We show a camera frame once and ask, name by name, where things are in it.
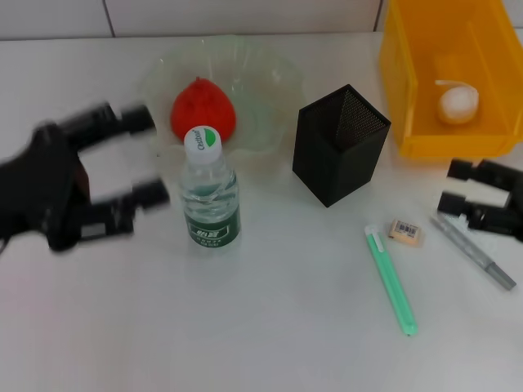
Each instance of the plastic bottle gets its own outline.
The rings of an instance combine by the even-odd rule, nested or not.
[[[180,187],[189,235],[204,247],[222,247],[240,231],[236,173],[227,166],[214,128],[192,128],[184,145],[187,160]]]

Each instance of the white tile wall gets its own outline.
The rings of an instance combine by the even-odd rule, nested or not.
[[[101,0],[0,0],[0,39],[110,37]]]
[[[523,28],[523,0],[503,0],[503,4],[505,4],[508,16],[510,16],[514,27]],[[387,6],[388,0],[383,0],[382,12],[378,21],[378,31],[383,31],[385,16],[387,14]]]
[[[379,0],[107,0],[117,36],[372,31]]]

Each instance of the pen holder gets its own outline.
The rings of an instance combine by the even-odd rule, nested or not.
[[[293,171],[330,207],[370,181],[390,126],[346,85],[300,110]]]

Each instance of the green bottle label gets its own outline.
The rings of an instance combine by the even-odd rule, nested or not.
[[[190,237],[203,247],[223,247],[238,235],[239,206],[227,219],[217,223],[201,223],[186,214],[187,227]]]

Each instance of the clear plastic bowl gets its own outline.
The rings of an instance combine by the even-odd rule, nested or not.
[[[236,130],[224,144],[226,154],[277,148],[305,105],[301,72],[269,47],[238,36],[195,38],[162,57],[141,83],[157,129],[158,156],[183,148],[171,131],[170,113],[178,94],[197,77],[216,83],[235,107]]]

